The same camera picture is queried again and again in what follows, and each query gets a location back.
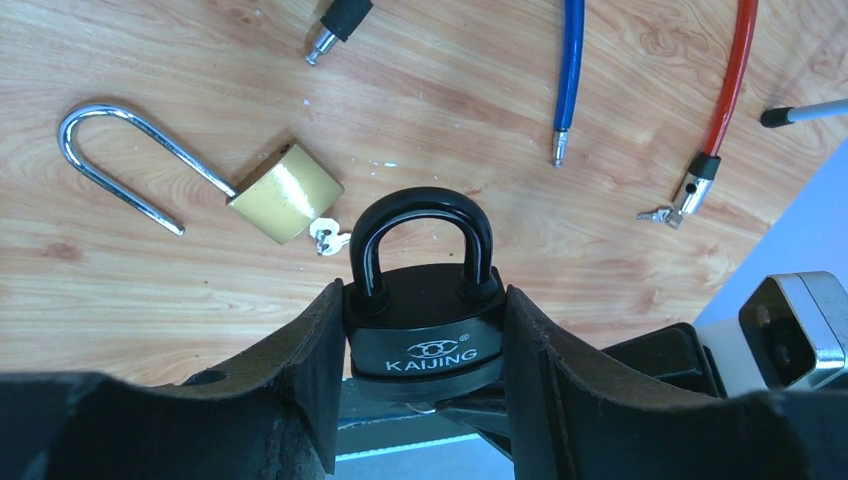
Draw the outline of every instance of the brass padlock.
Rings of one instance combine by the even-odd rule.
[[[344,192],[344,187],[296,143],[280,151],[279,160],[271,164],[270,168],[260,167],[255,170],[236,189],[161,130],[130,110],[97,104],[81,107],[68,114],[59,127],[59,148],[71,165],[176,235],[185,232],[179,222],[92,166],[77,151],[74,144],[77,126],[86,118],[98,116],[122,118],[146,133],[218,187],[229,197],[227,205],[281,245],[306,229]]]

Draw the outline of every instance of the silver shackle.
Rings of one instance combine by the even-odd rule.
[[[238,194],[235,188],[227,183],[226,180],[218,176],[217,173],[210,170],[209,167],[201,163],[200,160],[185,151],[185,149],[174,142],[171,137],[151,125],[144,118],[136,115],[126,108],[115,105],[95,104],[80,107],[69,113],[68,116],[65,117],[65,120],[62,121],[62,125],[59,127],[59,149],[62,150],[65,158],[68,159],[71,165],[79,170],[80,173],[91,179],[94,183],[100,185],[106,189],[106,191],[127,202],[133,208],[147,215],[153,219],[153,221],[167,228],[175,235],[182,235],[185,233],[185,228],[183,228],[179,222],[162,213],[150,202],[147,202],[127,187],[121,185],[114,178],[106,175],[101,170],[98,170],[77,150],[74,143],[74,134],[76,133],[76,129],[79,124],[86,118],[100,116],[118,117],[126,120],[147,134],[147,136],[155,140],[156,143],[165,147],[165,149],[173,153],[177,158],[185,162],[186,165],[194,169],[194,171],[199,173],[203,178],[209,180],[228,197],[232,198]]]

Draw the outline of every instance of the padlock body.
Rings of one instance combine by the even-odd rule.
[[[462,264],[384,272],[390,302],[376,315],[358,314],[354,286],[345,287],[345,332],[363,395],[435,401],[499,378],[503,283],[493,268],[496,293],[484,301],[468,301],[461,295],[462,275]]]
[[[227,205],[282,245],[327,211],[344,187],[299,145],[280,154],[252,172]]]

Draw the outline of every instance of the padlock shackle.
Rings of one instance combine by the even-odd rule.
[[[177,158],[185,162],[186,165],[194,169],[203,178],[218,187],[219,190],[232,198],[237,195],[233,188],[226,180],[218,176],[200,160],[188,153],[171,137],[166,135],[162,130],[159,130],[150,122],[135,114],[134,112],[115,105],[93,104],[80,107],[69,113],[59,126],[59,149],[71,165],[74,166],[80,173],[88,177],[91,181],[103,187],[109,193],[115,195],[121,200],[130,204],[139,212],[147,215],[153,221],[167,228],[175,235],[182,235],[185,229],[176,220],[161,212],[151,203],[136,195],[127,187],[118,183],[114,178],[99,170],[97,167],[89,163],[85,157],[77,150],[74,136],[77,127],[83,120],[90,117],[118,117],[127,121],[132,126],[138,128],[148,137],[152,138],[159,145],[165,147],[166,150],[173,153]]]
[[[355,291],[366,310],[379,310],[388,301],[380,271],[379,246],[392,228],[419,218],[453,223],[465,235],[462,294],[470,300],[491,297],[497,282],[491,274],[494,239],[486,213],[465,195],[438,187],[416,187],[387,195],[359,217],[350,239],[350,262]]]

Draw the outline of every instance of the logo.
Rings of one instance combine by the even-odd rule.
[[[389,372],[409,372],[431,370],[434,368],[445,368],[452,365],[474,360],[477,357],[477,349],[472,348],[462,353],[456,352],[460,342],[468,341],[471,338],[467,333],[456,340],[431,340],[415,344],[406,349],[406,353],[417,360],[386,362],[386,371]]]
[[[410,357],[415,358],[439,358],[449,355],[459,346],[454,340],[433,340],[431,342],[419,343],[406,349]]]

